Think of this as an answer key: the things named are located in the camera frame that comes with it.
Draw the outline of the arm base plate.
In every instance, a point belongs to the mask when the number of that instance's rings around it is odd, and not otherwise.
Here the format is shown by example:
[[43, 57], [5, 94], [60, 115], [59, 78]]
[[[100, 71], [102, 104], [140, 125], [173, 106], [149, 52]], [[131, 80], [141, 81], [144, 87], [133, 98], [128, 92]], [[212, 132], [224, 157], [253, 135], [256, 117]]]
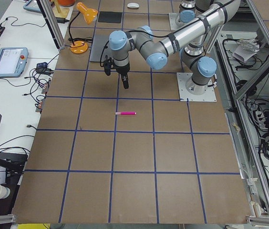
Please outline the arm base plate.
[[180, 20], [179, 13], [169, 13], [168, 17], [171, 31], [175, 31], [185, 25], [185, 23]]
[[179, 100], [181, 102], [216, 102], [216, 83], [209, 78], [207, 85], [197, 85], [192, 81], [192, 73], [177, 73]]

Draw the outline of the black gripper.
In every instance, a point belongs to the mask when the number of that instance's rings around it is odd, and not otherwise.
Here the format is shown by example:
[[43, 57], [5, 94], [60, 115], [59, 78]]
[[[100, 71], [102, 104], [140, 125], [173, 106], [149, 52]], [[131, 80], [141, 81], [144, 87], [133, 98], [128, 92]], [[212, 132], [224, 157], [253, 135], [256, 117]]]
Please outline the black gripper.
[[121, 80], [123, 83], [124, 89], [129, 88], [128, 81], [128, 72], [130, 71], [130, 63], [118, 63], [118, 61], [114, 61], [114, 68], [121, 75]]

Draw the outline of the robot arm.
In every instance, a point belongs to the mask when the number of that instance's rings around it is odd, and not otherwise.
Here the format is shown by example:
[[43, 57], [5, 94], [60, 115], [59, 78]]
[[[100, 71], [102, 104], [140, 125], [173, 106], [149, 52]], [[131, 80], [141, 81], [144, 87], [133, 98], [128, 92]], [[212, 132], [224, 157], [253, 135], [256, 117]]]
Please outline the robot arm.
[[179, 14], [176, 18], [176, 23], [183, 25], [189, 23], [199, 15], [209, 9], [213, 0], [183, 0], [179, 5]]
[[171, 54], [180, 52], [183, 62], [200, 56], [206, 35], [212, 28], [224, 25], [237, 12], [239, 0], [183, 0], [179, 6], [179, 28], [160, 41], [154, 42], [150, 27], [114, 31], [109, 36], [112, 57], [103, 61], [106, 75], [115, 69], [121, 76], [125, 89], [129, 87], [129, 52], [138, 50], [153, 70], [162, 69]]

